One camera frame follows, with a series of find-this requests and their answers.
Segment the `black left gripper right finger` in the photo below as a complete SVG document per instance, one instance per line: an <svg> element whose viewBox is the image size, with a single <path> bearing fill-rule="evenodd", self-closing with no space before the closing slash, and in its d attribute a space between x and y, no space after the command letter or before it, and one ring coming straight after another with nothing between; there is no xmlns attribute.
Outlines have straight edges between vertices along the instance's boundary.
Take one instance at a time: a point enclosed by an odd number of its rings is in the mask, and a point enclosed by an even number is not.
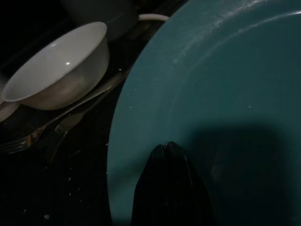
<svg viewBox="0 0 301 226"><path fill-rule="evenodd" d="M172 226L213 226L213 213L203 181L185 150L175 142L166 144L170 179L169 205Z"/></svg>

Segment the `teal blue plate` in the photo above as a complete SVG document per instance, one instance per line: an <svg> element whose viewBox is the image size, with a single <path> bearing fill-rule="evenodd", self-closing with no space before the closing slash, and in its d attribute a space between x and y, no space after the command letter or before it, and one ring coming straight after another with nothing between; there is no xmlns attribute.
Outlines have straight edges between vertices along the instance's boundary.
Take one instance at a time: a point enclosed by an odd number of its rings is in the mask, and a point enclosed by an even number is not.
<svg viewBox="0 0 301 226"><path fill-rule="evenodd" d="M152 149L184 148L222 226L301 226L301 0L189 0L134 64L107 159L130 226Z"/></svg>

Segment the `steel fork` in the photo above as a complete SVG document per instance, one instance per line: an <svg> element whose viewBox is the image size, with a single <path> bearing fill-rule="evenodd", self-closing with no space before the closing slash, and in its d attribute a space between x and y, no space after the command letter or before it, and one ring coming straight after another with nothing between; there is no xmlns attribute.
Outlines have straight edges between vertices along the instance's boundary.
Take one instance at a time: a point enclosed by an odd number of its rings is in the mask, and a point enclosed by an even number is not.
<svg viewBox="0 0 301 226"><path fill-rule="evenodd" d="M57 150L67 133L71 131L82 120L85 114L85 112L81 112L70 115L63 119L56 126L52 136L49 139L45 152L45 158L49 164L54 160Z"/></svg>
<svg viewBox="0 0 301 226"><path fill-rule="evenodd" d="M128 71L117 73L116 75L112 76L109 80L107 80L103 85L87 94L78 102L72 104L69 108L61 112L58 116L56 116L43 126L34 130L31 134L10 142L6 142L4 144L0 144L0 155L14 154L31 148L37 143L42 133L49 125L93 99L95 100L95 102L90 107L94 107L99 102L101 102L111 91L113 91L113 89L117 87L127 77L127 75Z"/></svg>

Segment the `white printed mug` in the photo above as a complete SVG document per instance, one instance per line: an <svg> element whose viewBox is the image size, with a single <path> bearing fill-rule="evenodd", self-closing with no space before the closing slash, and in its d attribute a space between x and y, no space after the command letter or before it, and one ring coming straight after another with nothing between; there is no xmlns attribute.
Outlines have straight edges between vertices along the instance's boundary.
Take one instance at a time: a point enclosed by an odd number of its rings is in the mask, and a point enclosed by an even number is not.
<svg viewBox="0 0 301 226"><path fill-rule="evenodd" d="M19 108L19 106L19 103L0 101L0 122L11 116Z"/></svg>

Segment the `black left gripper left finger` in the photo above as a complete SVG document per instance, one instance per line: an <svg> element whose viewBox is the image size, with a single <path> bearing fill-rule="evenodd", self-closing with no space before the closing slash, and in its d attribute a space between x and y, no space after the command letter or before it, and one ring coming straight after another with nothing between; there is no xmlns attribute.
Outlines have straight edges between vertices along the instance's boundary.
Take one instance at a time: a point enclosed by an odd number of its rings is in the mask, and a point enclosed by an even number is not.
<svg viewBox="0 0 301 226"><path fill-rule="evenodd" d="M156 146L147 160L136 184L131 226L166 226L166 165L162 145Z"/></svg>

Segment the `grey cylindrical water dispenser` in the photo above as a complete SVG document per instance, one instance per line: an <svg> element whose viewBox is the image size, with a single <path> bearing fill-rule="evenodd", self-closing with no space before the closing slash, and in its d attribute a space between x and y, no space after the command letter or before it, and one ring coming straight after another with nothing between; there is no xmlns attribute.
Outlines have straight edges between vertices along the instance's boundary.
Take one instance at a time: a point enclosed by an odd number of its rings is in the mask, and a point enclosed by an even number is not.
<svg viewBox="0 0 301 226"><path fill-rule="evenodd" d="M60 0L77 25L103 22L107 25L107 38L116 40L125 35L138 22L132 0Z"/></svg>

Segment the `white bowl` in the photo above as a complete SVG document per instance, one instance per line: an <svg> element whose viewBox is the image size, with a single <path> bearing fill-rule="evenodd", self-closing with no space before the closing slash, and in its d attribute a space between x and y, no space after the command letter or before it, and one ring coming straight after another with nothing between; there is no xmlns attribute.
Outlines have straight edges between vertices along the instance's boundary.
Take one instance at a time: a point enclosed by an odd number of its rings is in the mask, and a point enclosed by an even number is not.
<svg viewBox="0 0 301 226"><path fill-rule="evenodd" d="M110 61L107 25L92 22L54 40L24 63L5 85L5 102L57 110L88 94Z"/></svg>

